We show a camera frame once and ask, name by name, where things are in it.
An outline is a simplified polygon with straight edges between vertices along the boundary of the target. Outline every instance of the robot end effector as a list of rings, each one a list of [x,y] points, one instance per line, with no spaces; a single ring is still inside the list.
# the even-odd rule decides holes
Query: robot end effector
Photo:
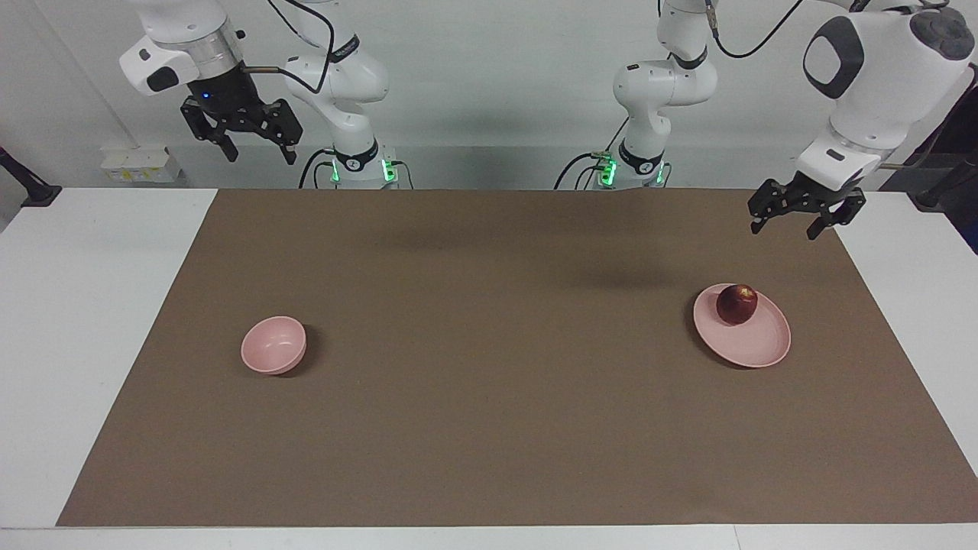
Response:
[[[230,161],[238,158],[226,133],[233,131],[275,143],[295,163],[302,126],[286,100],[265,104],[258,96],[238,44],[245,34],[232,30],[216,0],[128,1],[147,32],[119,58],[133,87],[149,96],[186,84],[184,119],[197,139],[218,145]]]
[[[974,47],[964,17],[946,6],[851,13],[826,23],[806,52],[805,73],[836,109],[798,158],[794,179],[768,180],[750,199],[752,231],[791,212],[819,215],[811,240],[849,224],[866,203],[859,183],[951,91]]]

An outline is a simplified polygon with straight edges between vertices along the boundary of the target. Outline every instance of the white wall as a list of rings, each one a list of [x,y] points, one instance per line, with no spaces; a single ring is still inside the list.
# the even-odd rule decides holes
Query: white wall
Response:
[[[280,64],[309,50],[264,0],[224,3],[248,33],[249,63]],[[368,107],[378,137],[397,147],[421,187],[552,186],[570,157],[603,147],[624,118],[611,93],[618,68],[665,57],[650,0],[348,3],[364,48],[391,72],[390,95]],[[790,5],[722,3],[725,42],[753,46]],[[955,5],[978,25],[978,2]],[[810,0],[754,58],[713,55],[721,75],[716,97],[671,112],[672,184],[755,187],[791,176],[793,158],[831,110],[805,80],[801,59],[816,28],[839,13]],[[145,98],[129,87],[116,59],[142,28],[122,0],[0,0],[0,25],[0,143],[49,179],[108,185],[98,150],[125,144],[129,132],[140,144],[169,146],[194,186],[294,185],[300,167],[286,166],[257,138],[235,137],[244,146],[236,164],[198,143],[178,113],[185,92]],[[280,77],[255,78],[266,101],[288,96]],[[920,125],[908,150],[951,99]],[[315,114],[292,103],[306,127],[303,145],[329,143]],[[0,217],[16,200],[4,191],[8,184],[0,183]]]

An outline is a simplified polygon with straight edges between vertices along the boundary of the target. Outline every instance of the table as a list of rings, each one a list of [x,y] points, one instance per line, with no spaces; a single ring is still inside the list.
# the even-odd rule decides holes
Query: table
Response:
[[[53,529],[214,195],[71,189],[0,235],[0,547],[968,548],[978,540],[978,525]],[[978,471],[978,372],[963,335],[978,310],[978,256],[943,216],[917,212],[902,195],[870,194],[840,235]]]

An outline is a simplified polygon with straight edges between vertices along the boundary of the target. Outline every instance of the green light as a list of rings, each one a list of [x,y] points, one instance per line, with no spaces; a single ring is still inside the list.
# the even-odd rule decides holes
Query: green light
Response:
[[[601,173],[601,185],[607,188],[614,187],[614,175],[618,171],[618,161],[609,160]]]
[[[383,164],[383,177],[387,180],[387,183],[392,181],[397,181],[397,168],[390,165],[390,161],[383,159],[380,161]]]

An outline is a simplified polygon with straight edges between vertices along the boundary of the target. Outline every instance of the apple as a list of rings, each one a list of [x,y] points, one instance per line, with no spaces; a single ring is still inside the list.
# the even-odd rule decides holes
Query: apple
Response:
[[[747,285],[726,287],[717,298],[717,313],[731,325],[742,325],[757,312],[757,293]]]

